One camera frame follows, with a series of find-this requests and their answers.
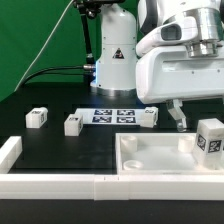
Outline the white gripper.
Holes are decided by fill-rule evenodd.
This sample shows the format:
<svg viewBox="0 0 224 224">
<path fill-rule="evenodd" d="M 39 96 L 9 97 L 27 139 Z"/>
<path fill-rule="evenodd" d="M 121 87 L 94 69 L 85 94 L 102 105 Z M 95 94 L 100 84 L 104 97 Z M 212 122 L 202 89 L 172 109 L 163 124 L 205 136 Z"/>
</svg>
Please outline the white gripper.
<svg viewBox="0 0 224 224">
<path fill-rule="evenodd" d="M 181 100 L 224 96 L 224 47 L 217 57 L 199 58 L 190 58 L 184 46 L 157 47 L 136 64 L 136 90 L 144 104 L 168 100 L 177 130 L 185 132 Z"/>
</svg>

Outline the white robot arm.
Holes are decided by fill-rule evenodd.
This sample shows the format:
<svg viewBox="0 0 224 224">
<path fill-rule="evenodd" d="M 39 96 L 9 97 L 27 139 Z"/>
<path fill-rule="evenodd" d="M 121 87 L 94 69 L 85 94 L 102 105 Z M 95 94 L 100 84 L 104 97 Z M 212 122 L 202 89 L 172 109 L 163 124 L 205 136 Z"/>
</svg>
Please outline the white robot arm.
<svg viewBox="0 0 224 224">
<path fill-rule="evenodd" d="M 164 102 L 184 131 L 183 101 L 224 97 L 223 11 L 224 0 L 139 0 L 137 16 L 104 3 L 91 89 Z"/>
</svg>

